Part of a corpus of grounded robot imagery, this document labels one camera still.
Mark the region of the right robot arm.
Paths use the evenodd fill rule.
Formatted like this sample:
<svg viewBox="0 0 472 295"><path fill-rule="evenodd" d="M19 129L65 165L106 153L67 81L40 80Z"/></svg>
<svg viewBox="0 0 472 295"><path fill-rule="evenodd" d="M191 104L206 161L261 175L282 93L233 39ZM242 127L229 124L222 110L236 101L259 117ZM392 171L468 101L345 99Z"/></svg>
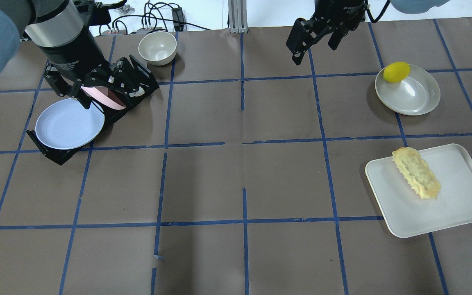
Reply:
<svg viewBox="0 0 472 295"><path fill-rule="evenodd" d="M305 53L324 36L330 35L327 44L331 50L336 50L349 32L355 31L366 19L373 24L379 22L390 6L404 14L422 14L445 3L446 0L388 0L374 17L367 0L316 0L311 18L295 20L286 46L292 61L300 65Z"/></svg>

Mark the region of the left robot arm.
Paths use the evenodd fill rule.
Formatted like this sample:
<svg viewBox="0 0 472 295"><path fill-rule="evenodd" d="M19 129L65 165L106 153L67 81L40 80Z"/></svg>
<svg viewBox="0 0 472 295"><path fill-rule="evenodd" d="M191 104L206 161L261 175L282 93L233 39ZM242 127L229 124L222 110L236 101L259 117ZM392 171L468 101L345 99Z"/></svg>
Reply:
<svg viewBox="0 0 472 295"><path fill-rule="evenodd" d="M0 73L27 35L49 60L43 77L56 94L88 109L84 88L102 87L133 107L133 99L146 94L151 73L133 56L105 60L88 28L94 8L89 0L0 0Z"/></svg>

